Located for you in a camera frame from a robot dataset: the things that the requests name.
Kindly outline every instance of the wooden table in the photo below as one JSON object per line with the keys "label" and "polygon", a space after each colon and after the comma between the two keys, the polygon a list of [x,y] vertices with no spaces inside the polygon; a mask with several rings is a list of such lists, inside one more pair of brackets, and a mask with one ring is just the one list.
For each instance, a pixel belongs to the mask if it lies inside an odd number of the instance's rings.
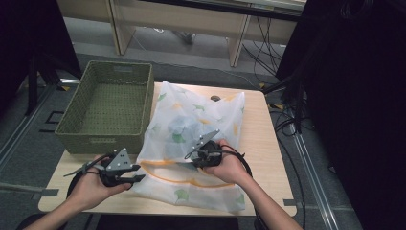
{"label": "wooden table", "polygon": [[[241,128],[239,151],[245,152],[245,159],[250,165],[255,180],[281,207],[290,215],[297,212],[296,206],[285,206],[285,199],[292,200],[293,195],[282,161],[278,141],[273,129],[268,107],[264,96],[259,91],[217,88],[179,84],[180,87],[191,90],[210,98],[217,95],[227,97],[241,91],[245,92],[244,117]],[[155,82],[152,112],[161,83]],[[38,208],[43,212],[52,211],[66,197],[66,192],[72,176],[63,177],[79,167],[84,162],[93,159],[91,154],[70,154],[63,152],[47,189],[59,189],[57,196],[44,196],[40,199]],[[191,215],[191,216],[254,216],[254,206],[246,197],[246,209],[236,213],[206,210],[184,206],[173,206],[161,201],[136,197],[133,192],[125,191],[105,200],[98,207],[86,212],[108,214],[138,214],[138,215]]]}

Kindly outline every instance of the basket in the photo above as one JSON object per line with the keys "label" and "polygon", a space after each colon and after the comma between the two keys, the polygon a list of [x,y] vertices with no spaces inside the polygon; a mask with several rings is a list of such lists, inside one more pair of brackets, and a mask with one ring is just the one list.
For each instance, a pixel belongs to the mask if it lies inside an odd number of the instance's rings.
{"label": "basket", "polygon": [[138,154],[150,120],[152,65],[90,61],[56,136],[70,153]]}

